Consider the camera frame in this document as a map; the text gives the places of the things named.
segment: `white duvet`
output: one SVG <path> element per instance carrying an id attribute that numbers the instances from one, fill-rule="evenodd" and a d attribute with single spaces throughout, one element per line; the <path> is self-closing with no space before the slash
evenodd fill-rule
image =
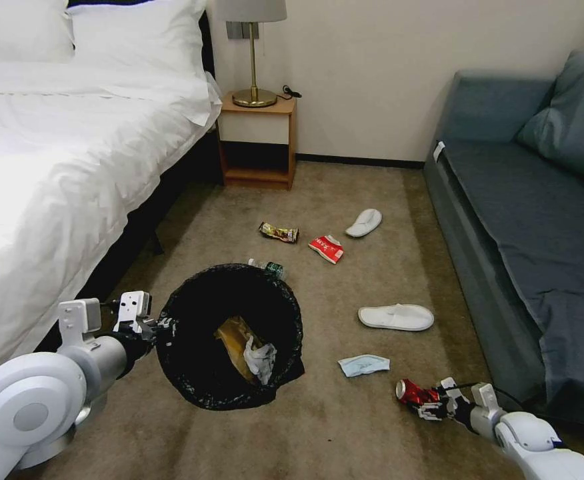
<path id="1" fill-rule="evenodd" d="M 0 64 L 0 364 L 32 351 L 219 114 L 196 76 Z"/>

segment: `wall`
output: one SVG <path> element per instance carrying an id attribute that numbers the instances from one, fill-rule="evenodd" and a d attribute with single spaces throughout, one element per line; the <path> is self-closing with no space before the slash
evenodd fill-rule
<path id="1" fill-rule="evenodd" d="M 217 79 L 250 84 L 249 44 L 208 8 Z M 257 83 L 302 92 L 298 152 L 422 161 L 454 72 L 556 74 L 584 47 L 584 0 L 287 0 L 260 25 Z"/>

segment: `plastic bottle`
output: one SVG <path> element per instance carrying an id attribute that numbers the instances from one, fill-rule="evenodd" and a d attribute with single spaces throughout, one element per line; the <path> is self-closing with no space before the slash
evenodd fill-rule
<path id="1" fill-rule="evenodd" d="M 263 262 L 263 261 L 250 259 L 247 261 L 247 264 L 252 266 L 252 267 L 258 267 L 258 268 L 263 269 L 267 272 L 270 272 L 279 280 L 285 281 L 285 279 L 287 278 L 287 270 L 285 270 L 285 268 L 283 268 L 283 266 L 279 265 L 278 263 Z"/>

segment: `plastic bag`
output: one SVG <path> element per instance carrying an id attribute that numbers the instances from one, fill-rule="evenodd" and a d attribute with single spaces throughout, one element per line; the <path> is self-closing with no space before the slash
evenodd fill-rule
<path id="1" fill-rule="evenodd" d="M 214 332 L 240 315 L 277 350 L 267 385 L 251 385 L 236 370 Z M 186 280 L 165 304 L 157 354 L 165 376 L 192 404 L 208 410 L 252 408 L 272 402 L 277 390 L 304 374 L 301 310 L 287 284 L 263 270 L 232 263 Z"/>

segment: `nightstand shelf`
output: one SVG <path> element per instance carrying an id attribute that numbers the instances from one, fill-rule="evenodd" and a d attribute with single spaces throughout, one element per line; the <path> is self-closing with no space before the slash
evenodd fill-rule
<path id="1" fill-rule="evenodd" d="M 225 185 L 292 188 L 296 167 L 296 99 L 243 108 L 223 98 L 219 150 Z"/>

